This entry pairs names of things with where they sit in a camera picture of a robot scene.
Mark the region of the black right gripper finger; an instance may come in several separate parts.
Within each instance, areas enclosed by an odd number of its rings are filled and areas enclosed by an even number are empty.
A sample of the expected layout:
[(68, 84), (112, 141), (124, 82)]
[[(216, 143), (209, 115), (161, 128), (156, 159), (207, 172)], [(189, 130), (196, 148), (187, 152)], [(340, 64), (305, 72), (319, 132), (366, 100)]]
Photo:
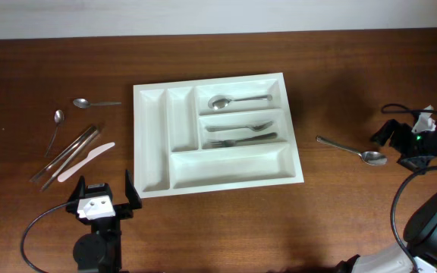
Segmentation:
[(390, 139), (391, 135), (398, 127), (398, 122), (395, 119), (390, 119), (370, 137), (370, 142), (376, 143), (379, 146), (384, 146)]
[(428, 166), (428, 158), (426, 156), (416, 157), (400, 157), (397, 163), (406, 169), (415, 172)]

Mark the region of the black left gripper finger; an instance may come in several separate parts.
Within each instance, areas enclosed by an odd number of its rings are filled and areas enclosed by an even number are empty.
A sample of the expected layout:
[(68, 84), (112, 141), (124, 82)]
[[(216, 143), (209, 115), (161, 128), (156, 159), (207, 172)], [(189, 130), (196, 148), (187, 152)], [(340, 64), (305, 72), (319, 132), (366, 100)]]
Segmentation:
[(134, 187), (131, 173), (129, 170), (125, 171), (125, 196), (127, 197), (131, 209), (141, 209), (143, 207), (142, 200)]
[(79, 199), (83, 199), (85, 197), (85, 191), (86, 191), (86, 183), (85, 183), (85, 177), (80, 176), (77, 185), (70, 195), (68, 201), (73, 202)]

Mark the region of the steel fork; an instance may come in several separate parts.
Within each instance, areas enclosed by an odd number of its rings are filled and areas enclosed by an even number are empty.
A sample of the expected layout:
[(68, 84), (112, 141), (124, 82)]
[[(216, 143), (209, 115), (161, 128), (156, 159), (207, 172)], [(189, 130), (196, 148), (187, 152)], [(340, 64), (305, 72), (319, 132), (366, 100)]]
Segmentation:
[(237, 146), (240, 143), (262, 141), (262, 140), (273, 140), (277, 136), (278, 136), (277, 133), (267, 133), (259, 136), (253, 136), (253, 137), (241, 138), (235, 140), (211, 140), (209, 143), (212, 148), (232, 147), (232, 146)]
[(248, 129), (254, 132), (259, 132), (262, 130), (265, 130), (269, 127), (271, 127), (274, 124), (274, 121), (268, 121), (263, 124), (244, 124), (244, 125), (231, 125), (231, 126), (208, 126), (205, 127), (205, 129), (208, 132), (219, 132), (219, 131), (225, 131), (225, 130), (239, 130), (239, 129)]

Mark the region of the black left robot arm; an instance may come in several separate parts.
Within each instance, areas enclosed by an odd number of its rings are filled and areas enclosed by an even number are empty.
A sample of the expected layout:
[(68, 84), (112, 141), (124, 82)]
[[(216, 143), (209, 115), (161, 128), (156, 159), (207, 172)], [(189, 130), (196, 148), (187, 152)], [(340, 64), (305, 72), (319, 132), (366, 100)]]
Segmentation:
[(124, 191), (127, 202), (115, 205), (108, 184), (87, 186), (85, 178), (79, 178), (65, 208), (91, 228), (74, 244), (73, 257), (79, 272), (119, 272), (122, 269), (121, 221), (132, 218), (134, 211), (143, 207), (129, 171), (125, 171)]

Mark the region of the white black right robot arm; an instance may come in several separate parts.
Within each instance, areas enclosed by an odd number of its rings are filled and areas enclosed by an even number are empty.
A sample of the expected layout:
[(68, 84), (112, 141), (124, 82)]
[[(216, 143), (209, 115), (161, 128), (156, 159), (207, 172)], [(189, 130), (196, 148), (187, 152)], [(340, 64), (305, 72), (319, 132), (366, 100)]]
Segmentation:
[(420, 175), (437, 171), (436, 111), (428, 106), (411, 109), (400, 104), (387, 104), (383, 114), (410, 114), (413, 125), (401, 124), (395, 119), (371, 136), (371, 141), (390, 145), (400, 153), (397, 163), (411, 173), (399, 186), (391, 204), (389, 221), (395, 244), (369, 256), (355, 255), (339, 262), (336, 272), (437, 272), (437, 192), (410, 217), (404, 230), (395, 224), (398, 201), (407, 185)]

